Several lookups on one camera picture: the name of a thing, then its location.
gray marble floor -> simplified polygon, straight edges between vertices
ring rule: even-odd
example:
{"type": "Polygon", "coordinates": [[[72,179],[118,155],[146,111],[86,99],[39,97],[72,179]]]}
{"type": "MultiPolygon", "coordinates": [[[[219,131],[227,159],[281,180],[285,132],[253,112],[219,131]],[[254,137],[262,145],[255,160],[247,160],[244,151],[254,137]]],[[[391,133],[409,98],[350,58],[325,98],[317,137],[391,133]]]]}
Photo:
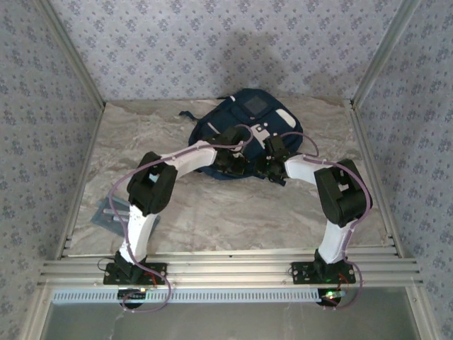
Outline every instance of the gray marble floor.
{"type": "MultiPolygon", "coordinates": [[[[324,98],[283,98],[306,134],[315,139],[321,157],[351,158],[365,182],[359,147],[341,101],[324,98]]],[[[174,152],[187,145],[193,122],[180,117],[191,111],[202,117],[218,101],[121,101],[108,103],[91,158],[69,255],[112,254],[122,239],[94,225],[96,202],[112,185],[136,168],[148,151],[174,152]]],[[[305,142],[301,151],[308,152],[305,142]]],[[[116,196],[126,199],[125,186],[116,196]]],[[[149,241],[156,251],[313,248],[323,237],[326,218],[316,188],[289,180],[285,187],[257,178],[216,181],[204,174],[178,180],[161,222],[149,241]]],[[[351,244],[380,245],[386,230],[379,209],[357,227],[351,244]]]]}

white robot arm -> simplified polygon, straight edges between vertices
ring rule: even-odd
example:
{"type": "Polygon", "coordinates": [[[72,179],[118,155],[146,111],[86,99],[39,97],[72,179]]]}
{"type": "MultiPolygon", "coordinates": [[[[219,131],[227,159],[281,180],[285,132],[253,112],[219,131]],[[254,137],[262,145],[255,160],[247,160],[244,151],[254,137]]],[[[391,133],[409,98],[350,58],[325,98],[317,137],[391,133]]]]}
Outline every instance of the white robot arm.
{"type": "MultiPolygon", "coordinates": [[[[186,149],[192,149],[193,147],[201,147],[210,145],[208,142],[199,141],[196,142],[193,146],[188,147],[186,149]]],[[[178,152],[174,152],[173,154],[163,154],[161,158],[172,157],[174,154],[180,154],[185,150],[180,150],[178,152]]],[[[166,168],[173,167],[176,170],[176,177],[175,180],[179,179],[180,177],[192,172],[196,169],[199,169],[203,166],[209,166],[214,163],[216,159],[217,151],[213,147],[198,149],[194,152],[188,152],[183,156],[175,158],[171,161],[165,162],[166,168]]],[[[148,159],[142,161],[141,164],[146,164],[152,161],[148,159]]],[[[148,174],[148,178],[144,178],[145,181],[150,181],[152,183],[157,183],[159,180],[159,174],[148,174]]],[[[132,186],[129,184],[128,190],[132,190],[132,186]]],[[[157,218],[157,214],[160,211],[156,211],[155,213],[149,212],[144,214],[143,209],[139,208],[137,205],[139,203],[137,201],[134,202],[133,198],[130,197],[131,205],[130,205],[130,216],[129,222],[127,225],[127,231],[129,233],[129,242],[132,253],[137,261],[141,261],[147,255],[147,244],[149,235],[151,234],[152,227],[154,226],[154,221],[157,218]]],[[[134,263],[134,261],[130,258],[129,252],[127,250],[127,244],[124,240],[122,246],[120,247],[121,256],[130,263],[134,263]]]]}
{"type": "MultiPolygon", "coordinates": [[[[131,204],[127,232],[132,255],[138,262],[146,258],[152,226],[157,214],[167,206],[176,180],[200,167],[214,165],[217,168],[225,168],[225,164],[238,159],[233,157],[229,150],[218,150],[207,145],[209,142],[199,141],[195,146],[203,146],[203,149],[174,157],[170,161],[142,170],[131,178],[127,186],[131,204]]],[[[324,164],[312,164],[306,161],[302,154],[289,154],[279,136],[266,139],[265,146],[268,155],[257,162],[255,174],[267,176],[271,181],[280,183],[285,178],[299,179],[318,188],[327,224],[323,241],[315,252],[312,268],[321,280],[329,282],[332,275],[338,275],[338,266],[343,262],[343,245],[352,222],[365,211],[365,193],[357,182],[340,169],[324,164]]],[[[159,156],[149,152],[139,166],[173,155],[159,156]]],[[[360,177],[352,161],[344,159],[339,163],[360,177]]],[[[133,266],[134,261],[130,257],[125,241],[116,259],[120,259],[123,266],[124,264],[133,266]]]]}

navy backpack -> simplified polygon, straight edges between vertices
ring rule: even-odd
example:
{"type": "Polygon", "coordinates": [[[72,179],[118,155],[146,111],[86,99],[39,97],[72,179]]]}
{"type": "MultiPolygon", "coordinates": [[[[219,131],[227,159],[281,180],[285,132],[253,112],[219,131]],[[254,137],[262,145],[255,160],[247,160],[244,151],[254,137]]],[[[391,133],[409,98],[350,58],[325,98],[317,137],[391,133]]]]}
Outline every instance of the navy backpack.
{"type": "MultiPolygon", "coordinates": [[[[188,111],[183,111],[180,115],[197,120],[197,125],[189,137],[189,145],[206,137],[223,133],[227,128],[238,124],[245,124],[252,129],[254,138],[242,151],[248,161],[244,175],[226,174],[213,166],[200,168],[205,174],[220,180],[256,176],[253,174],[253,168],[256,160],[266,155],[263,141],[267,137],[291,131],[303,132],[300,122],[282,103],[266,91],[259,89],[240,90],[226,98],[201,119],[195,118],[188,111]]],[[[244,129],[245,139],[248,139],[248,134],[249,132],[244,129]]],[[[302,139],[301,135],[289,135],[283,139],[283,142],[290,152],[296,152],[302,139]]]]}

black bracket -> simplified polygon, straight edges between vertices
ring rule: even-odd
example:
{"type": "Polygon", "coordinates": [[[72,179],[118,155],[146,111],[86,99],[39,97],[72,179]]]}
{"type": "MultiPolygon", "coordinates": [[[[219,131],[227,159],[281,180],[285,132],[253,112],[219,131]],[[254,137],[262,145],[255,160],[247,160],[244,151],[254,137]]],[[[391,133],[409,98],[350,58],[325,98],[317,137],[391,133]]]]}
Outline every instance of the black bracket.
{"type": "MultiPolygon", "coordinates": [[[[223,133],[206,139],[212,145],[237,145],[244,139],[244,133],[238,127],[230,126],[223,133]]],[[[247,160],[242,157],[235,157],[233,150],[217,149],[217,156],[213,167],[223,173],[231,175],[244,175],[247,160]]]]}
{"type": "MultiPolygon", "coordinates": [[[[145,260],[140,261],[140,264],[166,276],[166,263],[147,263],[145,260]]],[[[119,251],[115,253],[115,262],[105,267],[103,282],[104,285],[165,285],[160,277],[127,262],[119,251]]]]}
{"type": "MultiPolygon", "coordinates": [[[[167,274],[167,263],[143,263],[143,265],[153,271],[157,271],[163,276],[167,274]]],[[[109,263],[105,268],[104,285],[165,285],[157,275],[152,275],[146,271],[142,271],[142,275],[135,282],[131,282],[130,278],[115,264],[109,263]]]]}
{"type": "MultiPolygon", "coordinates": [[[[160,158],[154,152],[148,152],[139,167],[160,158]]],[[[127,185],[129,202],[136,205],[143,212],[143,216],[161,212],[168,205],[177,175],[178,170],[165,162],[137,172],[127,185]],[[150,175],[155,176],[156,180],[151,180],[150,175]]]]}
{"type": "Polygon", "coordinates": [[[290,271],[295,285],[323,283],[337,285],[345,283],[344,278],[348,283],[355,283],[355,272],[351,265],[343,260],[327,264],[319,255],[318,249],[315,251],[314,261],[292,262],[290,271]]]}
{"type": "MultiPolygon", "coordinates": [[[[352,160],[344,159],[338,163],[351,170],[359,179],[362,179],[352,160]]],[[[329,221],[344,227],[350,221],[363,215],[367,207],[365,193],[359,183],[349,174],[332,166],[315,171],[314,177],[323,212],[329,221]],[[347,186],[347,188],[340,190],[339,186],[347,186]]]]}
{"type": "Polygon", "coordinates": [[[266,176],[271,182],[284,186],[285,178],[287,178],[285,162],[291,157],[291,154],[280,136],[268,137],[263,143],[266,156],[258,159],[255,172],[266,176]]]}

blue floral pattern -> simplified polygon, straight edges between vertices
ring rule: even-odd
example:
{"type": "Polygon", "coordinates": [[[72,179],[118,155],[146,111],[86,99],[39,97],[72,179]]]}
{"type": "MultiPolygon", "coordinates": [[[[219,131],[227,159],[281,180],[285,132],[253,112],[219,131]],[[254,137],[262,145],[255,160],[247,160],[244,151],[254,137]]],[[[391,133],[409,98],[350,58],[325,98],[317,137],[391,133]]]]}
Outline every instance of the blue floral pattern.
{"type": "Polygon", "coordinates": [[[33,3],[0,7],[0,339],[12,340],[55,255],[98,111],[33,3]]]}
{"type": "Polygon", "coordinates": [[[104,100],[351,98],[401,0],[51,0],[104,100]]]}
{"type": "Polygon", "coordinates": [[[424,0],[360,112],[401,238],[453,339],[453,4],[424,0]]]}

